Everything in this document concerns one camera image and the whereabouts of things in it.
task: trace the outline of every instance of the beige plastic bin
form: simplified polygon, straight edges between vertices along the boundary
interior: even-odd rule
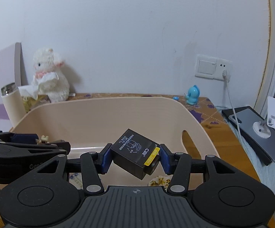
[[[165,144],[173,153],[187,152],[182,142],[182,132],[186,130],[203,159],[207,154],[218,156],[193,115],[181,103],[164,97],[95,98],[45,104],[27,113],[12,132],[48,135],[50,141],[69,141],[68,158],[79,158],[88,151],[100,152],[128,128]],[[165,175],[160,164],[151,176],[139,180],[112,163],[108,173],[100,178],[105,188],[108,185],[147,186],[158,175]],[[202,175],[191,175],[190,189],[201,183]]]

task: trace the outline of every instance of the blue dinosaur toy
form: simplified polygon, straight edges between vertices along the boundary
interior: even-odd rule
[[[198,102],[198,97],[200,96],[199,88],[194,85],[189,88],[187,95],[185,95],[186,103],[189,105],[194,105]]]

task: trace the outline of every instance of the light blue cloth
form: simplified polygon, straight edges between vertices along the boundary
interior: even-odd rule
[[[234,132],[236,137],[239,137],[237,129],[228,121],[226,121]],[[273,193],[275,194],[275,163],[271,163],[268,166],[263,164],[258,156],[256,155],[255,151],[251,148],[251,146],[247,143],[247,141],[241,136],[242,138],[242,147],[245,150],[248,158],[250,159],[252,165],[254,166],[258,177],[264,185],[266,185]]]

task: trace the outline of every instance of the power outlet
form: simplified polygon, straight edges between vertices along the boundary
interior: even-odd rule
[[[231,75],[232,72],[232,64],[231,61],[225,60],[225,59],[217,59],[217,65],[216,65],[216,71],[214,73],[214,79],[219,81],[224,81],[223,79],[223,71],[227,70],[228,75]]]

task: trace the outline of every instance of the white plush toy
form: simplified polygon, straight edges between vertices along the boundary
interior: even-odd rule
[[[65,101],[69,96],[69,83],[61,72],[64,60],[53,49],[42,48],[35,52],[35,71],[32,85],[38,86],[39,94],[46,94],[51,102]]]

